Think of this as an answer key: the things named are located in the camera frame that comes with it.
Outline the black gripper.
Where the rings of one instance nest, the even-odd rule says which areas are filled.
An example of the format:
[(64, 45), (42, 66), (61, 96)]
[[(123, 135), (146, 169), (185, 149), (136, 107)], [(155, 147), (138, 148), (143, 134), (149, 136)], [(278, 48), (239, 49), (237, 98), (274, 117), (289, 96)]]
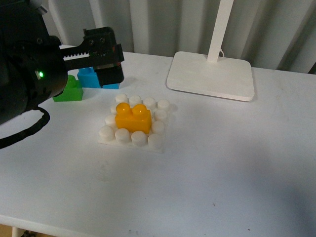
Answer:
[(123, 50), (111, 27), (84, 29), (79, 46), (60, 52), (61, 42), (48, 34), (39, 6), (36, 0), (0, 2), (1, 123), (61, 93), (67, 70), (92, 67), (101, 87), (124, 80)]

